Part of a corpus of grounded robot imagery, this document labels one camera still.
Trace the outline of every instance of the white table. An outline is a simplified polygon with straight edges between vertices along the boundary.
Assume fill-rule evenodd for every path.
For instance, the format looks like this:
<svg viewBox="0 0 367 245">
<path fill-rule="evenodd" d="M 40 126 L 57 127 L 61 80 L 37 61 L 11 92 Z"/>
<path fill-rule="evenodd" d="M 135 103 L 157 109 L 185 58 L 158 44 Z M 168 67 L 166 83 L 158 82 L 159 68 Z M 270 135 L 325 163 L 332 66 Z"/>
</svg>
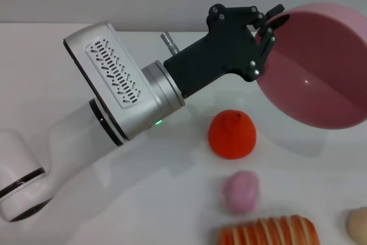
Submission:
<svg viewBox="0 0 367 245">
<path fill-rule="evenodd" d="M 0 24 L 0 127 L 17 129 L 49 167 L 47 132 L 93 98 L 62 39 L 83 24 Z M 172 33 L 180 49 L 204 33 Z M 144 67 L 170 54 L 159 33 L 121 34 Z M 217 158 L 206 132 L 219 111 L 254 121 L 253 153 Z M 35 216 L 0 221 L 0 244 L 210 244 L 217 227 L 259 216 L 298 213 L 317 226 L 323 245 L 353 244 L 346 211 L 367 205 L 367 123 L 321 130 L 287 117 L 256 83 L 227 75 L 186 101 L 160 125 L 72 179 Z M 220 182 L 237 170 L 260 177 L 259 210 L 231 216 L 220 208 Z"/>
</svg>

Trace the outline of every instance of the toy orange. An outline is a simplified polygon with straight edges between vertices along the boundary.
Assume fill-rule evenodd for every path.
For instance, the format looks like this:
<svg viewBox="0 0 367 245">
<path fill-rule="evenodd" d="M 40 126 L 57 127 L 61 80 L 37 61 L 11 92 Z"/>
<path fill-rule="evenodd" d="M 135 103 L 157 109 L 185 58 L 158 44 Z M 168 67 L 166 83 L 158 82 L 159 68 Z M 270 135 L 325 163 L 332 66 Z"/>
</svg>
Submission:
<svg viewBox="0 0 367 245">
<path fill-rule="evenodd" d="M 256 129 L 250 117 L 242 111 L 224 110 L 210 124 L 208 140 L 218 156 L 238 159 L 255 147 Z"/>
</svg>

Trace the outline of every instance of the black ring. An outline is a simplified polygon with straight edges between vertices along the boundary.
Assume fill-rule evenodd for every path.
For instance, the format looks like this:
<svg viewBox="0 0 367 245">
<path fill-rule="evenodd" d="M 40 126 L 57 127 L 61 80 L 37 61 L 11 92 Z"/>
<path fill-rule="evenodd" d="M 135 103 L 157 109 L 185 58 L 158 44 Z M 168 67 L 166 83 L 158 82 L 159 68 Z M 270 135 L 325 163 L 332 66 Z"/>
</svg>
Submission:
<svg viewBox="0 0 367 245">
<path fill-rule="evenodd" d="M 123 143 L 120 141 L 119 137 L 117 137 L 117 135 L 112 130 L 111 126 L 107 123 L 106 119 L 103 117 L 102 112 L 99 110 L 99 108 L 97 106 L 96 100 L 91 99 L 89 101 L 89 105 L 91 106 L 91 109 L 92 109 L 94 115 L 96 115 L 97 120 L 99 121 L 99 123 L 101 124 L 103 129 L 106 131 L 108 136 L 110 136 L 110 138 L 116 144 L 116 146 L 122 146 Z"/>
<path fill-rule="evenodd" d="M 26 176 L 23 176 L 22 178 L 18 179 L 17 181 L 15 181 L 14 183 L 10 184 L 9 186 L 3 188 L 2 190 L 0 190 L 0 199 L 4 196 L 6 196 L 8 193 L 12 192 L 13 190 L 15 190 L 17 187 L 25 184 L 26 182 L 36 178 L 37 176 L 41 175 L 45 173 L 44 168 L 39 168 L 36 169 L 35 171 L 28 173 Z"/>
</svg>

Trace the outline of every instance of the bread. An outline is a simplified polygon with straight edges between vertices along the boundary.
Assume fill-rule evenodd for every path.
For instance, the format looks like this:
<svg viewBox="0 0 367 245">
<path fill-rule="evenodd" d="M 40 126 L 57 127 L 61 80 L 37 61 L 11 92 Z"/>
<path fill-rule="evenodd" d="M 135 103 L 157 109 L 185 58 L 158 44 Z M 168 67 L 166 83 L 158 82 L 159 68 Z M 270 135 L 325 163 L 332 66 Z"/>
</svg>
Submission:
<svg viewBox="0 0 367 245">
<path fill-rule="evenodd" d="M 311 221 L 294 215 L 221 229 L 218 245 L 320 245 Z"/>
</svg>

